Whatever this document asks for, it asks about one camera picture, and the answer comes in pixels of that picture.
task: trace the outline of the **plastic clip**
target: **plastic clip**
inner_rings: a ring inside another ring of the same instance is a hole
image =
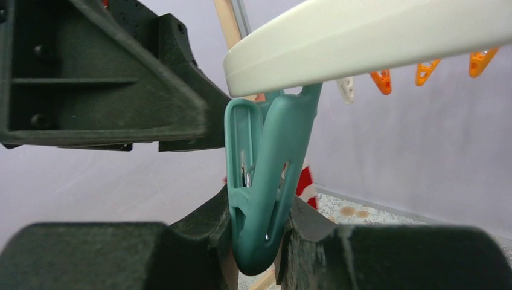
[[[417,86],[423,86],[423,84],[425,84],[425,82],[429,79],[430,75],[435,70],[440,61],[440,59],[436,59],[431,62],[428,62],[428,65],[418,63],[418,67],[416,68]]]
[[[224,126],[232,249],[246,275],[267,270],[283,238],[322,84],[298,95],[276,92],[264,104],[228,103]],[[283,168],[286,165],[284,182]]]
[[[336,80],[336,86],[343,100],[347,104],[354,102],[354,77],[344,77],[343,79]]]
[[[479,77],[496,55],[498,49],[499,47],[496,47],[488,51],[483,51],[484,53],[480,53],[479,51],[471,53],[469,55],[469,76],[473,78]]]
[[[382,94],[389,95],[391,93],[391,75],[388,69],[382,70],[380,74],[377,71],[371,72],[370,76]]]

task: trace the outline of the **white clothespin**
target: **white clothespin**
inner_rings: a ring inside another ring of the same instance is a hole
[[[338,87],[339,93],[343,97],[343,100],[347,104],[354,102],[354,77],[344,77],[343,79],[336,80],[336,86]]]

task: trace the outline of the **black plastic part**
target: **black plastic part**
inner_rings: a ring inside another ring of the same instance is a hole
[[[336,225],[298,198],[276,269],[282,289],[512,289],[506,258],[481,230]]]
[[[0,9],[7,148],[223,147],[229,97],[197,69],[186,26],[172,15],[134,0],[108,9],[99,0],[0,1],[8,7]]]
[[[0,255],[0,289],[237,289],[226,188],[171,226],[35,224]]]

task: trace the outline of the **red and white striped object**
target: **red and white striped object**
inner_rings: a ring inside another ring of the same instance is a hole
[[[299,196],[303,201],[306,201],[315,210],[318,209],[318,205],[316,203],[316,188],[313,184],[313,175],[311,174],[309,164],[306,160],[304,160],[304,164],[302,165],[302,172],[301,176],[299,177],[299,183],[297,184],[297,190],[295,190],[295,194]]]

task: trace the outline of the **white curved rod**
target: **white curved rod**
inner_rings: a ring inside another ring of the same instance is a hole
[[[512,0],[306,0],[224,58],[234,97],[512,43]]]

